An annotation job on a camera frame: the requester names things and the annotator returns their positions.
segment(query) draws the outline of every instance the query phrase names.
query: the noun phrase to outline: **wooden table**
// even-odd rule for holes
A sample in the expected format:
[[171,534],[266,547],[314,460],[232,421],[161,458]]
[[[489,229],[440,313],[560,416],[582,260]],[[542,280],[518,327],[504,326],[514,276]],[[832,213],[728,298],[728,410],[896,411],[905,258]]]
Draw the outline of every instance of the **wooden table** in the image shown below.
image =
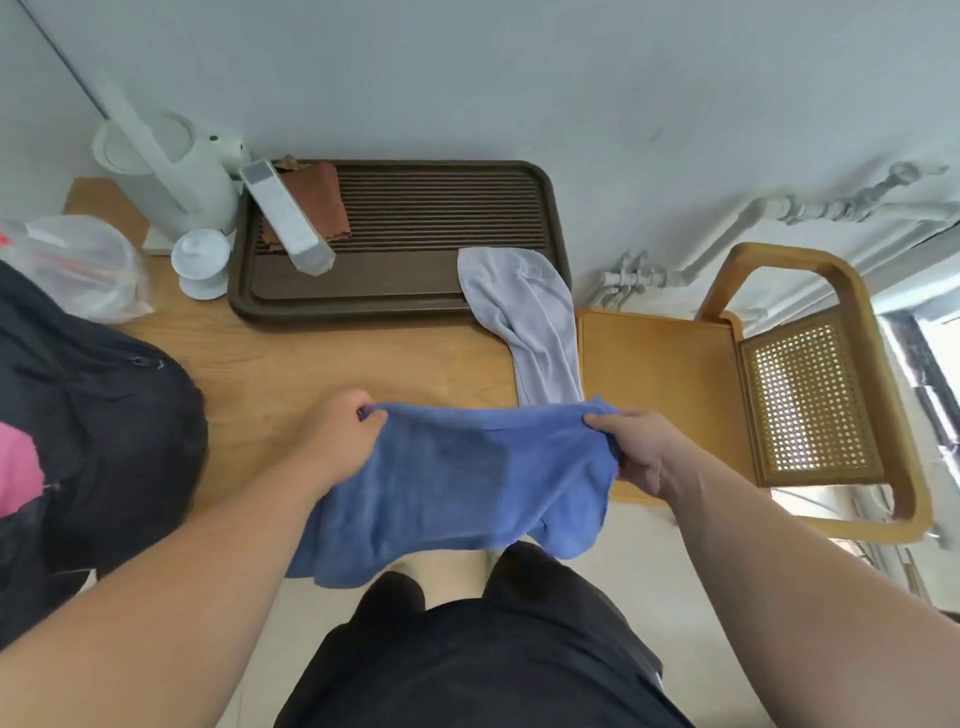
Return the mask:
[[[101,178],[77,179],[64,213],[99,217],[135,246],[149,227],[116,184]],[[169,258],[145,258],[156,313],[124,330],[177,359],[206,396],[210,448],[195,508],[243,487],[283,452],[313,401],[345,386],[365,387],[377,400],[516,406],[510,351],[474,323],[254,327],[226,298],[184,296]]]

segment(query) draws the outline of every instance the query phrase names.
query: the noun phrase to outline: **blue towel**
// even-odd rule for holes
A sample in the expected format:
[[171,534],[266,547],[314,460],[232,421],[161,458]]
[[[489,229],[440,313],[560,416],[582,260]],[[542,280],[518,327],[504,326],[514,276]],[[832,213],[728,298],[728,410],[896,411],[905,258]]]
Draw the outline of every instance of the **blue towel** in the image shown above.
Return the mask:
[[584,425],[595,398],[519,409],[377,405],[390,413],[359,473],[313,509],[287,576],[359,587],[401,556],[498,549],[530,534],[561,559],[593,545],[616,443]]

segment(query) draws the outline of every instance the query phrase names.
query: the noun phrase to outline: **leg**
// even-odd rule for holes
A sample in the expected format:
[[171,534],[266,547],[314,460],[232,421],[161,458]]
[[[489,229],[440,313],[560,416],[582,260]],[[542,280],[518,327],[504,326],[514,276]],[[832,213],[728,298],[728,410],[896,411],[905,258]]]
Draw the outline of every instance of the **leg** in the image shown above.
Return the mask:
[[483,598],[534,612],[625,652],[650,682],[660,686],[663,663],[634,634],[610,598],[535,544],[517,542],[503,552]]
[[420,585],[406,574],[383,573],[364,593],[350,621],[324,637],[277,715],[274,728],[302,725],[304,712],[341,670],[383,646],[422,612]]

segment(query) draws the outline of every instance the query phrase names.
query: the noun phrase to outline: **floor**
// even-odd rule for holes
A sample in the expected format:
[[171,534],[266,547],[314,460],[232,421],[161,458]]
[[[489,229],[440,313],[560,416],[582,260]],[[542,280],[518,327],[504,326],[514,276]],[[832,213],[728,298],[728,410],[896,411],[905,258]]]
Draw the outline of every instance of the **floor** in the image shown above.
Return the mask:
[[[604,590],[664,662],[667,694],[703,728],[768,726],[665,509],[612,503],[596,545],[570,566]],[[404,560],[427,606],[479,595],[482,552],[435,551]],[[324,635],[347,619],[362,589],[286,580],[218,728],[270,728]]]

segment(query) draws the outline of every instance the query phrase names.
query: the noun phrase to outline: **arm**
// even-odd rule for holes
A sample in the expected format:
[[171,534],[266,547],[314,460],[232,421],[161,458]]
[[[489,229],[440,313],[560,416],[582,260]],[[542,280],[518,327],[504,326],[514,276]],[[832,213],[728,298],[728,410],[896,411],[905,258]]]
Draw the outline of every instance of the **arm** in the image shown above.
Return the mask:
[[239,495],[202,513],[0,653],[5,725],[212,726],[314,504],[370,457],[386,421],[352,390]]
[[662,416],[586,417],[673,509],[744,672],[781,728],[952,726],[960,629],[783,511]]

